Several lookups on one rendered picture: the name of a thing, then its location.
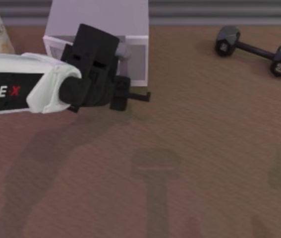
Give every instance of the dumbbell handle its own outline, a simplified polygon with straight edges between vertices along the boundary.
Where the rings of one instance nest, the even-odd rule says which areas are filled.
[[[236,48],[241,49],[243,51],[247,51],[249,53],[252,53],[252,54],[255,54],[255,55],[258,55],[258,56],[261,56],[261,57],[269,59],[269,60],[274,60],[274,57],[275,57],[275,54],[273,54],[271,52],[262,50],[260,48],[257,48],[255,46],[251,46],[249,44],[246,44],[246,43],[243,43],[243,42],[240,42],[240,41],[238,41],[236,43]]]

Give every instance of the dumbbell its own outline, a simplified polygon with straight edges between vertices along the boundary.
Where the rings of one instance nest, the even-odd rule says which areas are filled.
[[[221,57],[231,56],[235,49],[261,56],[263,58],[272,60],[270,71],[275,77],[281,77],[281,46],[277,49],[275,54],[240,42],[240,31],[235,26],[223,27],[216,38],[215,51]]]

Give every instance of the number on dumbbell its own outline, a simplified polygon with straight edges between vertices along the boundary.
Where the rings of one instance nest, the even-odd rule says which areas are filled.
[[[278,72],[278,73],[281,73],[281,63],[278,63],[276,65],[275,71]]]
[[[228,45],[225,43],[221,43],[220,50],[224,52],[228,51]]]

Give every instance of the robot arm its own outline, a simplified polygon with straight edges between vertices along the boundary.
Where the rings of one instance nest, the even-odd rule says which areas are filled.
[[[150,93],[130,93],[130,78],[116,75],[119,51],[117,37],[81,24],[61,60],[0,54],[0,114],[77,113],[81,107],[106,104],[124,111],[129,98],[148,102]]]

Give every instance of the black dumbbell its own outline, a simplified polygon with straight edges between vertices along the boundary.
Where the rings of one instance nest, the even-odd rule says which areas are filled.
[[[249,53],[272,60],[270,71],[275,77],[281,77],[281,46],[275,54],[262,50],[260,48],[248,45],[239,41],[240,31],[235,26],[223,27],[215,43],[215,51],[221,57],[231,56],[235,49],[241,49]]]

